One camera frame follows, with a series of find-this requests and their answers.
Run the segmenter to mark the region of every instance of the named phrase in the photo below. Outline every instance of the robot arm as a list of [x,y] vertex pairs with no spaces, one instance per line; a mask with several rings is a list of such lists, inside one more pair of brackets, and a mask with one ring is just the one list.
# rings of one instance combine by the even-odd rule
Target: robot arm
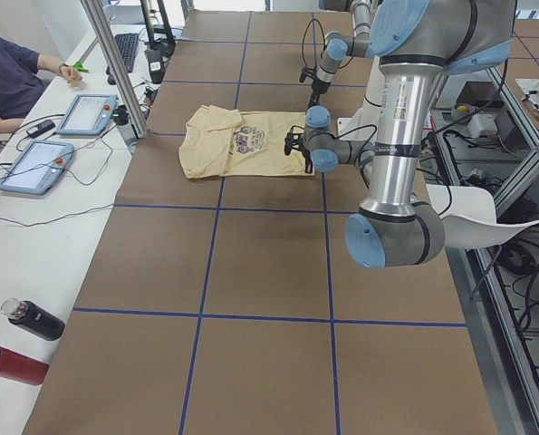
[[319,104],[320,96],[325,94],[334,74],[337,73],[346,56],[367,57],[370,46],[372,0],[322,0],[322,9],[351,12],[353,18],[353,36],[344,36],[337,31],[325,36],[325,51],[320,64],[315,70],[303,69],[300,82],[307,77],[313,78],[312,97],[308,108]]
[[[384,85],[370,192],[346,224],[348,250],[361,266],[421,264],[443,247],[438,214],[412,194],[430,86],[439,73],[503,62],[514,18],[515,0],[385,0],[378,9],[369,49],[380,57]],[[303,145],[313,165],[328,171],[354,163],[347,141],[324,134],[328,127],[326,109],[307,112]]]

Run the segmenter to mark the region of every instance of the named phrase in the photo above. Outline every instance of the blue tape line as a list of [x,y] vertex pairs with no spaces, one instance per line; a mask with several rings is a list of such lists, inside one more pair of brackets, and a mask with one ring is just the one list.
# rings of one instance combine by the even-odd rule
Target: blue tape line
[[[244,44],[245,42],[243,41],[197,41],[197,40],[194,40],[194,39],[181,39],[178,41],[179,44],[182,44],[182,43],[196,43],[196,44]],[[301,43],[271,43],[271,42],[266,42],[266,43],[251,43],[251,42],[247,42],[248,44],[251,44],[251,45],[255,45],[255,44],[267,44],[267,45],[299,45],[301,47]]]
[[[202,206],[174,206],[174,205],[153,205],[153,204],[121,204],[116,203],[114,207],[119,208],[170,208],[178,210],[217,210],[215,207]],[[310,215],[321,215],[323,210],[295,210],[295,209],[280,209],[280,208],[238,208],[238,207],[221,207],[221,211],[245,211],[252,213],[306,213]],[[355,211],[328,210],[328,215],[351,216]]]
[[73,311],[78,313],[97,313],[97,314],[125,314],[125,315],[161,315],[165,317],[191,317],[198,318],[194,313],[174,313],[168,311],[145,311],[145,310],[115,310],[111,308],[84,308],[74,307]]
[[466,324],[450,323],[450,322],[401,322],[394,320],[355,320],[355,319],[319,319],[313,317],[287,317],[287,316],[269,316],[269,315],[247,315],[247,314],[198,314],[198,313],[181,313],[172,311],[150,311],[150,310],[119,310],[113,308],[88,308],[76,306],[72,309],[78,313],[90,314],[120,314],[120,315],[155,315],[163,317],[188,317],[188,318],[204,318],[204,319],[224,319],[224,320],[253,320],[257,322],[291,322],[299,324],[363,324],[374,326],[412,326],[425,328],[466,328]]
[[218,218],[221,214],[221,202],[223,201],[223,189],[225,187],[225,179],[221,181],[221,188],[218,192],[217,213],[215,215],[215,225],[213,226],[213,235],[211,237],[211,245],[208,250],[207,271],[205,273],[205,282],[203,284],[203,294],[200,300],[200,307],[198,310],[197,330],[195,332],[195,342],[193,342],[193,352],[190,356],[190,366],[188,369],[187,388],[185,390],[185,400],[182,406],[182,415],[180,418],[180,426],[178,428],[178,435],[182,435],[185,429],[185,422],[187,420],[188,398],[190,396],[190,388],[193,382],[193,374],[195,372],[195,361],[197,359],[198,338],[200,336],[200,328],[203,321],[203,313],[205,311],[205,302],[207,300],[208,280],[210,278],[211,265],[213,263],[213,255],[215,254],[215,241],[217,239]]
[[249,32],[251,31],[251,18],[253,17],[253,13],[249,12],[249,22],[247,23],[247,33],[245,37],[245,48],[243,49],[243,59],[241,60],[241,71],[239,73],[239,83],[236,86],[236,96],[235,96],[235,107],[233,109],[237,108],[237,104],[239,103],[239,95],[241,93],[241,81],[243,80],[243,70],[245,69],[245,58],[247,56],[247,45],[249,44]]
[[327,217],[327,189],[325,174],[322,174],[323,226],[325,228],[325,261],[327,265],[327,287],[330,303],[330,336],[332,339],[332,371],[333,371],[333,400],[335,405],[336,435],[342,434],[342,419],[340,416],[340,393],[338,383],[338,357],[335,345],[335,310],[333,305],[332,255],[330,250],[330,228]]
[[467,324],[449,322],[400,322],[393,320],[336,320],[337,324],[371,324],[382,326],[415,326],[425,328],[466,328]]
[[215,207],[199,207],[199,206],[165,206],[165,205],[150,205],[150,204],[114,204],[118,208],[168,208],[171,210],[217,210]]
[[537,59],[534,57],[533,53],[531,52],[531,50],[529,50],[529,47],[526,46],[525,43],[523,43],[523,40],[521,39],[520,36],[518,36],[517,34],[515,34],[515,37],[516,39],[519,40],[519,42],[525,47],[526,51],[529,53],[529,55],[531,56],[531,58],[534,60],[534,62],[537,64],[537,66],[539,67],[539,61],[537,61]]

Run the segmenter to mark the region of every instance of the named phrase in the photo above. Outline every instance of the silver robot arm segment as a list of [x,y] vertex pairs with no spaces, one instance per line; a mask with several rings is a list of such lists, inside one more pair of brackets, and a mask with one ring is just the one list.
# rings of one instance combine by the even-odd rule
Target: silver robot arm segment
[[[514,19],[515,0],[385,0],[378,9],[370,50],[380,57],[384,89],[370,193],[346,224],[348,250],[361,266],[421,264],[443,247],[440,217],[412,195],[430,86],[439,73],[506,60]],[[308,111],[303,144],[314,166],[327,171],[355,163],[356,144],[328,135],[329,113],[317,109],[323,108]]]

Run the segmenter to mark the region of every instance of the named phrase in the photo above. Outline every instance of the metal frame pole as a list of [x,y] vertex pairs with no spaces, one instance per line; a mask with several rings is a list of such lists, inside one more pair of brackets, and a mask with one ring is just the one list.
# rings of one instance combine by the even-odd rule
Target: metal frame pole
[[104,57],[110,66],[111,74],[114,75],[118,91],[128,110],[132,128],[135,130],[134,132],[138,138],[144,138],[148,134],[146,119],[140,109],[128,72],[122,61],[122,56],[102,11],[101,3],[96,0],[81,0],[81,3],[88,15],[92,29],[96,33],[96,38],[104,53]]

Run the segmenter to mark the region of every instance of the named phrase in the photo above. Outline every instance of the man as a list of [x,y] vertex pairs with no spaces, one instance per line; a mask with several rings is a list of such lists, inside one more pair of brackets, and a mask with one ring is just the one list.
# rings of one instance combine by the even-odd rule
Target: man
[[61,75],[68,82],[82,79],[60,59],[0,38],[0,133],[16,131],[42,96],[45,84],[35,75],[39,70]]

